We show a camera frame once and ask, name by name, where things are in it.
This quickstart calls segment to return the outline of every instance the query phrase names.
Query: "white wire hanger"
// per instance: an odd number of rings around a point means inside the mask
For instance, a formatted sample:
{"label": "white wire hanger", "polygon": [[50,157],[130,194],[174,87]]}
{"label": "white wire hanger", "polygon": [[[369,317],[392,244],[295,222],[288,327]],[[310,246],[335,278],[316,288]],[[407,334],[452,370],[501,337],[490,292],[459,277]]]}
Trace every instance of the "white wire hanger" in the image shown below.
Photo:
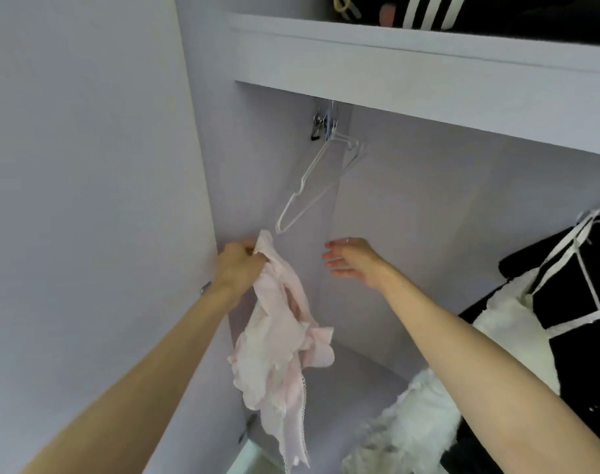
{"label": "white wire hanger", "polygon": [[[311,139],[313,141],[319,140],[320,133],[322,133],[322,132],[324,133],[324,140],[325,140],[324,144],[322,145],[322,147],[320,148],[320,151],[318,151],[317,156],[313,159],[313,161],[311,162],[309,167],[304,172],[304,175],[300,179],[300,188],[291,195],[291,197],[289,198],[289,200],[287,202],[287,205],[282,210],[282,213],[280,214],[280,217],[278,218],[278,221],[276,222],[276,233],[277,234],[282,234],[285,231],[287,231],[291,226],[293,226],[293,224],[300,218],[300,216],[302,216],[304,213],[306,213],[306,211],[311,206],[313,206],[315,203],[317,203],[318,200],[328,190],[333,188],[339,182],[339,179],[343,175],[345,175],[352,167],[354,167],[358,162],[360,162],[366,156],[366,152],[363,149],[363,147],[364,147],[363,143],[361,143],[359,140],[351,138],[350,136],[341,135],[337,131],[336,107],[335,107],[334,101],[331,101],[331,104],[327,110],[327,113],[324,115],[324,117],[321,117],[319,110],[313,117],[313,132],[312,132]],[[282,227],[282,221],[285,217],[285,214],[287,214],[287,211],[289,210],[289,208],[294,204],[294,202],[296,201],[296,198],[303,193],[304,187],[306,185],[306,180],[309,178],[309,176],[311,176],[311,173],[313,172],[315,167],[318,166],[318,163],[324,157],[324,155],[328,151],[328,147],[333,142],[346,143],[346,151],[348,152],[349,155],[345,156],[345,158],[350,158],[350,161],[346,164],[346,166],[344,166],[342,168],[339,175],[334,180],[329,182],[324,187],[324,189],[322,189],[319,192],[319,194],[317,194],[317,196],[315,196],[311,201],[309,201],[309,203],[304,208],[302,208],[300,213],[298,213],[291,221],[289,221],[289,223],[287,225]]]}

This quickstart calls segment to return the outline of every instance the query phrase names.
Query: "closet door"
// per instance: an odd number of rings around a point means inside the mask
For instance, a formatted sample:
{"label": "closet door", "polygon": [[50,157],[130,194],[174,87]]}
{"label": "closet door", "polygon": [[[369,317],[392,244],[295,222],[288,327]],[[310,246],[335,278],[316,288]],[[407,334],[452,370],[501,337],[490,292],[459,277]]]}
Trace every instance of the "closet door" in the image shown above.
{"label": "closet door", "polygon": [[[217,254],[173,0],[0,0],[0,473],[133,366]],[[151,460],[227,470],[227,320]]]}

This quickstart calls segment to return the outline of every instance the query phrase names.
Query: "pink ruffled top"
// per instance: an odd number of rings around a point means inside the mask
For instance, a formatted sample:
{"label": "pink ruffled top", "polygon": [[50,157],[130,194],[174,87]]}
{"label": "pink ruffled top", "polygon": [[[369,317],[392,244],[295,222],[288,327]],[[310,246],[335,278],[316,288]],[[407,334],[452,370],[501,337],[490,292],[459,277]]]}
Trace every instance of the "pink ruffled top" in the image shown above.
{"label": "pink ruffled top", "polygon": [[333,364],[333,328],[320,327],[312,318],[302,284],[274,250],[269,231],[260,232],[255,252],[269,262],[254,283],[257,305],[228,360],[245,405],[260,410],[265,432],[278,439],[288,473],[300,462],[309,465],[302,369]]}

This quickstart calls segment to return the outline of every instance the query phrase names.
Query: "closet shelf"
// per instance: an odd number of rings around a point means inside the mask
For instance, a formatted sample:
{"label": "closet shelf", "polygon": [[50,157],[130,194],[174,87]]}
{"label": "closet shelf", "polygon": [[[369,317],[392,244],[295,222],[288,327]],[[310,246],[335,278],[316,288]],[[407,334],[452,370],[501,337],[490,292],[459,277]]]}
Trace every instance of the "closet shelf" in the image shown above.
{"label": "closet shelf", "polygon": [[234,78],[600,153],[600,47],[232,14]]}

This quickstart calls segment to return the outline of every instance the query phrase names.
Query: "closet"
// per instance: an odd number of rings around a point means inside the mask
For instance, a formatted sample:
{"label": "closet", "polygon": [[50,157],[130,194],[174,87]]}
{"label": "closet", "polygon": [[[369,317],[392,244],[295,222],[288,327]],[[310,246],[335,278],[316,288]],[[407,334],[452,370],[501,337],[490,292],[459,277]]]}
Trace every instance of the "closet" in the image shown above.
{"label": "closet", "polygon": [[[308,370],[312,469],[424,366],[381,298],[332,279],[363,236],[460,312],[505,255],[600,206],[600,47],[336,23],[332,0],[0,0],[0,472],[16,472],[194,302],[217,247],[274,230],[316,111],[367,156],[275,246],[335,364]],[[346,162],[333,146],[306,203]],[[224,474],[249,417],[219,328],[148,472]],[[249,432],[277,457],[275,439]]]}

